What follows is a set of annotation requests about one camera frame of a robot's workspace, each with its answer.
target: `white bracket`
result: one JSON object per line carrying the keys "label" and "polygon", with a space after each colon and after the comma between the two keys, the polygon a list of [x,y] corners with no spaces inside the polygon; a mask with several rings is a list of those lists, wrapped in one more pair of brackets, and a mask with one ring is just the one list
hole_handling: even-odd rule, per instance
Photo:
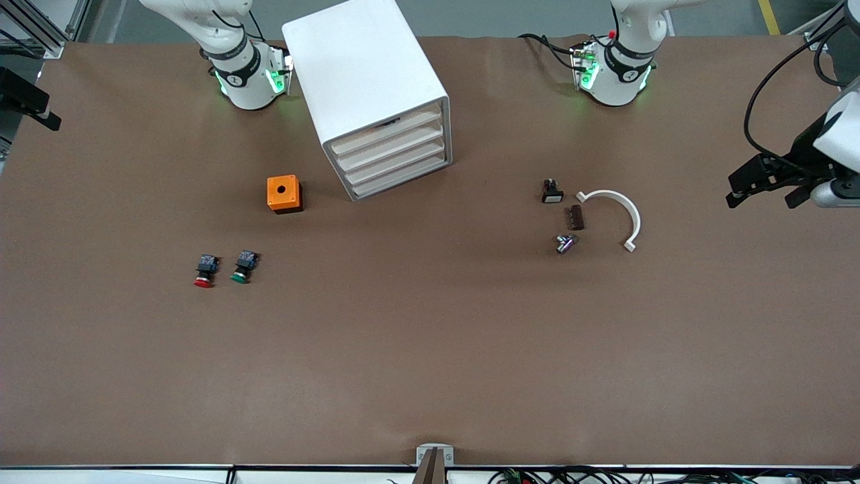
{"label": "white bracket", "polygon": [[445,467],[451,467],[454,465],[454,448],[448,444],[421,444],[415,448],[415,465],[421,465],[421,459],[424,458],[424,453],[432,450],[433,447],[439,449],[439,452],[442,453],[444,457],[443,462],[445,463]]}
{"label": "white bracket", "polygon": [[588,195],[580,192],[576,194],[576,198],[580,199],[580,202],[584,202],[590,198],[595,196],[605,196],[606,198],[611,198],[612,200],[624,205],[624,208],[627,208],[627,211],[630,212],[630,218],[633,219],[633,233],[630,235],[630,238],[624,242],[624,248],[628,251],[633,252],[636,249],[636,244],[633,243],[633,240],[639,235],[639,229],[642,228],[642,217],[639,216],[639,209],[636,208],[636,205],[630,201],[630,198],[618,193],[617,191],[612,190],[596,190]]}

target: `metal frame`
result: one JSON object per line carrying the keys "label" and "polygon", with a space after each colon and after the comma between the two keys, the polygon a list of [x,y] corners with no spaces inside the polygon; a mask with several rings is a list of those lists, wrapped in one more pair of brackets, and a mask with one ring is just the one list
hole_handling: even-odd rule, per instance
{"label": "metal frame", "polygon": [[33,41],[45,49],[44,59],[60,58],[64,43],[70,40],[69,36],[29,0],[0,0],[0,9]]}
{"label": "metal frame", "polygon": [[83,17],[87,15],[91,4],[92,0],[77,0],[75,3],[75,9],[71,12],[69,24],[65,26],[65,33],[69,37],[69,40],[80,40],[81,22],[83,22]]}

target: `small black component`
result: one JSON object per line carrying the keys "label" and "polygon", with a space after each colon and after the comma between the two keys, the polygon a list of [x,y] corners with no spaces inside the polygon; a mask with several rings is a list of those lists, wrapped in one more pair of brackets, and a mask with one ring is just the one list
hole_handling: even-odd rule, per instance
{"label": "small black component", "polygon": [[212,279],[216,272],[218,272],[218,258],[203,254],[197,263],[197,279],[194,280],[194,285],[199,288],[212,287]]}
{"label": "small black component", "polygon": [[568,208],[568,218],[570,219],[570,230],[582,230],[586,227],[586,222],[582,218],[582,206],[572,205]]}
{"label": "small black component", "polygon": [[547,178],[544,180],[544,195],[541,197],[543,203],[561,203],[564,200],[564,192],[558,189],[556,180]]}
{"label": "small black component", "polygon": [[49,95],[27,79],[0,67],[0,111],[30,116],[52,131],[59,129],[59,116],[48,108]]}
{"label": "small black component", "polygon": [[256,268],[257,260],[259,258],[260,254],[256,252],[242,251],[242,253],[239,254],[239,259],[236,261],[236,271],[233,272],[230,279],[239,282],[240,284],[247,284],[250,272]]}

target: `silver fitting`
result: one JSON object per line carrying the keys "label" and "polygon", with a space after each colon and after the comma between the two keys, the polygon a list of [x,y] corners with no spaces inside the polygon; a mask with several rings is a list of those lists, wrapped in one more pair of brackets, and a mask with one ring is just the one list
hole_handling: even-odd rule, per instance
{"label": "silver fitting", "polygon": [[559,254],[563,254],[570,250],[571,247],[574,246],[577,242],[580,241],[579,237],[576,237],[572,233],[570,235],[559,235],[556,237],[556,241],[558,242],[558,247],[556,247],[556,252]]}
{"label": "silver fitting", "polygon": [[448,444],[421,444],[415,449],[415,466],[421,466],[421,460],[424,459],[424,454],[433,450],[433,448],[439,449],[437,454],[437,458],[443,458],[443,463],[445,467],[451,467],[454,465],[454,448]]}

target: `electrical wiring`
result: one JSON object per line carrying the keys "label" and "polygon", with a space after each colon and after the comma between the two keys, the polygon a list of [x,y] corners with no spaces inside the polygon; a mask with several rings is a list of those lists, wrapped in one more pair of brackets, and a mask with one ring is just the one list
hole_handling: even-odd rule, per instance
{"label": "electrical wiring", "polygon": [[844,19],[842,21],[838,22],[836,25],[834,25],[834,28],[830,30],[830,33],[827,34],[827,36],[824,39],[821,39],[821,42],[818,43],[818,48],[815,49],[815,55],[813,56],[813,60],[812,60],[812,65],[815,68],[815,74],[818,75],[818,78],[821,79],[822,81],[824,81],[825,83],[830,84],[831,86],[837,86],[840,88],[847,86],[848,83],[840,83],[836,79],[828,77],[821,70],[821,53],[824,52],[824,45],[830,40],[831,37],[833,37],[834,34],[836,34],[844,26],[845,26],[845,20]]}
{"label": "electrical wiring", "polygon": [[571,65],[571,64],[568,64],[567,62],[565,62],[565,61],[564,61],[564,59],[562,59],[562,58],[558,55],[558,53],[564,53],[564,54],[570,55],[570,51],[571,51],[571,49],[579,48],[579,47],[581,47],[581,46],[585,45],[585,43],[584,43],[584,42],[581,42],[580,44],[577,44],[577,45],[575,45],[575,46],[571,46],[570,48],[565,49],[565,48],[563,48],[563,47],[559,47],[559,46],[556,46],[556,45],[552,44],[552,43],[550,42],[550,40],[549,40],[549,39],[547,39],[546,35],[541,35],[540,37],[538,37],[538,36],[537,36],[537,35],[535,35],[535,34],[522,34],[522,35],[519,35],[517,38],[518,38],[518,39],[534,39],[534,40],[537,40],[537,41],[538,41],[538,42],[540,42],[544,47],[549,48],[550,52],[552,53],[552,55],[556,58],[556,60],[557,60],[559,63],[561,63],[562,65],[564,65],[565,67],[567,67],[568,69],[570,69],[570,70],[572,70],[572,71],[585,72],[585,68],[584,68],[584,67],[580,67],[580,66],[578,66],[578,65]]}
{"label": "electrical wiring", "polygon": [[224,20],[224,18],[223,18],[222,16],[218,15],[218,12],[216,12],[215,10],[213,10],[213,11],[212,11],[212,13],[213,13],[213,14],[215,14],[215,17],[216,17],[216,18],[218,18],[218,19],[221,21],[221,23],[223,23],[223,24],[224,24],[224,25],[226,25],[227,27],[230,27],[230,28],[240,28],[240,29],[242,29],[242,30],[244,30],[244,29],[245,29],[245,26],[244,26],[244,25],[242,25],[241,23],[240,23],[239,25],[233,25],[233,24],[231,24],[231,23],[227,22],[226,20]]}
{"label": "electrical wiring", "polygon": [[215,10],[213,10],[213,11],[212,11],[212,13],[215,15],[215,17],[216,17],[216,18],[218,18],[218,19],[221,21],[221,23],[223,23],[223,24],[224,24],[224,25],[226,25],[227,27],[229,27],[229,28],[240,28],[243,32],[245,32],[245,34],[246,34],[248,37],[250,37],[250,38],[252,38],[252,39],[257,39],[257,40],[261,40],[261,41],[265,42],[265,40],[263,40],[263,38],[262,38],[262,35],[263,35],[263,33],[262,33],[262,32],[260,32],[260,35],[253,35],[253,34],[249,34],[249,33],[248,33],[248,31],[246,31],[246,30],[245,30],[245,26],[244,26],[244,25],[242,25],[241,23],[240,23],[239,25],[233,25],[232,23],[229,23],[229,22],[227,22],[226,20],[224,20],[224,18],[223,18],[222,16],[220,16],[220,15],[218,14],[218,12],[216,12]]}
{"label": "electrical wiring", "polygon": [[601,47],[603,47],[605,49],[608,49],[609,47],[611,47],[611,44],[604,44],[603,42],[601,42],[600,39],[598,39],[597,35],[595,35],[595,34],[591,34],[588,37],[592,40],[592,42],[597,42],[598,44],[600,44]]}
{"label": "electrical wiring", "polygon": [[775,160],[777,160],[783,164],[786,164],[788,166],[791,166],[792,168],[798,170],[799,172],[801,172],[805,175],[809,175],[809,176],[814,176],[814,173],[812,173],[811,171],[807,170],[806,168],[803,168],[802,166],[800,166],[796,163],[790,162],[789,160],[777,155],[776,153],[772,152],[771,150],[768,150],[764,146],[760,145],[758,143],[758,141],[756,141],[753,138],[753,135],[750,133],[750,119],[753,116],[753,107],[755,106],[756,100],[759,98],[759,94],[761,93],[762,89],[765,88],[767,83],[769,83],[771,81],[771,79],[777,74],[777,72],[779,72],[779,70],[782,69],[786,64],[788,64],[793,58],[797,57],[801,52],[808,49],[809,46],[813,45],[815,42],[820,41],[821,39],[824,39],[834,29],[838,29],[841,27],[842,27],[842,25],[837,24],[833,28],[828,29],[827,31],[813,37],[812,39],[807,41],[805,44],[798,47],[794,52],[792,52],[788,56],[786,56],[785,59],[779,61],[779,63],[777,65],[775,65],[773,67],[773,69],[771,69],[770,72],[767,73],[765,78],[761,80],[758,87],[756,87],[755,91],[752,93],[752,96],[750,97],[750,101],[746,106],[746,113],[744,114],[744,136],[746,137],[746,142],[748,142],[750,144],[750,146],[759,150],[762,154],[764,154],[770,158],[774,158]]}
{"label": "electrical wiring", "polygon": [[816,35],[816,34],[818,34],[818,31],[819,31],[819,30],[821,30],[821,28],[822,28],[822,27],[824,27],[825,25],[827,25],[827,23],[828,23],[829,21],[831,21],[831,20],[832,20],[832,18],[833,18],[837,13],[839,13],[839,11],[840,11],[840,10],[842,10],[842,8],[843,8],[844,6],[845,6],[845,0],[843,0],[843,1],[842,1],[842,3],[840,3],[838,7],[836,7],[835,9],[833,9],[833,11],[832,11],[832,12],[830,12],[830,15],[829,15],[829,16],[827,16],[827,18],[826,18],[826,19],[824,19],[824,21],[823,21],[822,23],[819,23],[819,24],[818,24],[818,27],[816,27],[816,28],[815,28],[815,30],[813,30],[813,31],[812,31],[812,33],[809,35],[809,38],[815,37],[815,35]]}
{"label": "electrical wiring", "polygon": [[257,27],[257,34],[259,34],[259,35],[260,35],[260,40],[262,40],[263,42],[265,42],[265,41],[266,41],[266,38],[265,38],[265,37],[263,37],[263,31],[262,31],[262,30],[260,30],[260,24],[259,24],[259,23],[257,23],[257,19],[254,17],[254,12],[252,12],[252,11],[248,10],[248,15],[250,15],[250,16],[251,16],[251,21],[254,23],[254,27]]}
{"label": "electrical wiring", "polygon": [[[701,469],[700,472],[661,481],[659,484],[759,484],[756,481],[759,477],[791,477],[796,478],[800,484],[833,484],[834,482],[857,484],[852,476],[860,477],[858,471],[860,468],[852,468],[846,472],[832,469],[822,469],[820,472],[817,470],[802,472],[790,468],[770,468],[757,474],[745,474],[742,470],[732,471],[727,468]],[[547,481],[538,473],[547,473],[552,477]],[[591,466],[504,468],[495,472],[489,478],[488,484],[520,484],[524,481],[530,481],[533,484],[555,484],[557,482],[561,484],[594,484],[595,481],[601,484],[657,484],[654,474],[650,472],[642,472],[639,474],[638,480],[632,481],[614,468]]]}

